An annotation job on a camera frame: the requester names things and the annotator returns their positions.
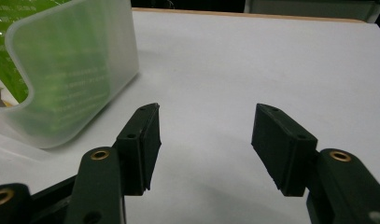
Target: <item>black plastic bracket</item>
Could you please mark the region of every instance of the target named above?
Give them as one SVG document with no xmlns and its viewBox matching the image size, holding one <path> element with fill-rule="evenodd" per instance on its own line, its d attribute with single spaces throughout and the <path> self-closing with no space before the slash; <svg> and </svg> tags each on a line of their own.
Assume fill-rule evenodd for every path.
<svg viewBox="0 0 380 224">
<path fill-rule="evenodd" d="M 161 146 L 159 105 L 138 108 L 112 147 L 87 152 L 78 174 L 35 195 L 0 186 L 0 224 L 125 223 L 124 195 L 150 189 Z"/>
<path fill-rule="evenodd" d="M 316 151 L 316 138 L 282 110 L 257 105 L 252 146 L 285 196 L 303 196 L 314 224 L 380 223 L 380 185 L 354 155 Z"/>
</svg>

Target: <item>clear plastic bin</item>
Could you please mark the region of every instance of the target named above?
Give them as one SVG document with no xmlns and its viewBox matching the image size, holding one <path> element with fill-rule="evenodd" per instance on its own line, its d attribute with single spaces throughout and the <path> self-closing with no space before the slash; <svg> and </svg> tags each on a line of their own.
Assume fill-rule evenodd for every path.
<svg viewBox="0 0 380 224">
<path fill-rule="evenodd" d="M 73 0 L 14 22 L 6 48 L 29 88 L 0 133 L 34 147 L 74 137 L 137 73 L 129 0 Z"/>
</svg>

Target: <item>screw hole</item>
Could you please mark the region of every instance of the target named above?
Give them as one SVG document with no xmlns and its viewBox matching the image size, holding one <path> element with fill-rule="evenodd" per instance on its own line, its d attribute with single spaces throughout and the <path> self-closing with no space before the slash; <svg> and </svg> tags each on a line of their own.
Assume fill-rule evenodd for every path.
<svg viewBox="0 0 380 224">
<path fill-rule="evenodd" d="M 91 159 L 94 161 L 100 161 L 107 158 L 110 155 L 110 152 L 107 150 L 98 150 L 91 154 Z"/>
<path fill-rule="evenodd" d="M 8 202 L 14 196 L 12 189 L 0 189 L 0 205 Z"/>
<path fill-rule="evenodd" d="M 99 212 L 90 212 L 84 217 L 84 224 L 96 224 L 102 219 Z"/>
<path fill-rule="evenodd" d="M 337 161 L 351 161 L 352 158 L 344 152 L 341 151 L 332 151 L 330 152 L 330 156 L 333 157 Z"/>
</svg>

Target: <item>white table surface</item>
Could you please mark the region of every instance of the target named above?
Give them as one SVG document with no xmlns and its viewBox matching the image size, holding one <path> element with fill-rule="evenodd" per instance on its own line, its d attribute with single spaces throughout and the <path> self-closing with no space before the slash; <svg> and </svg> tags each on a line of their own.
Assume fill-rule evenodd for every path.
<svg viewBox="0 0 380 224">
<path fill-rule="evenodd" d="M 256 103 L 281 108 L 317 150 L 357 155 L 380 182 L 380 30 L 375 24 L 135 12 L 138 76 L 75 139 L 40 150 L 0 135 L 0 184 L 32 193 L 111 146 L 137 107 L 161 105 L 151 191 L 130 224 L 309 223 L 250 145 Z"/>
</svg>

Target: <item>brass screw insert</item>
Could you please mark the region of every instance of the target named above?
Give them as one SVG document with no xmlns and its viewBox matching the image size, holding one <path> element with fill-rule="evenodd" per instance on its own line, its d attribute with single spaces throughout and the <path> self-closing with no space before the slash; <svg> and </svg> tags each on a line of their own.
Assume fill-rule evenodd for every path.
<svg viewBox="0 0 380 224">
<path fill-rule="evenodd" d="M 330 152 L 330 156 L 337 161 L 352 161 L 352 158 L 348 154 L 341 151 L 332 151 Z"/>
<path fill-rule="evenodd" d="M 91 159 L 94 161 L 104 160 L 110 155 L 110 152 L 107 150 L 97 150 L 91 154 Z"/>
<path fill-rule="evenodd" d="M 12 189 L 0 189 L 0 205 L 8 202 L 14 196 Z"/>
</svg>

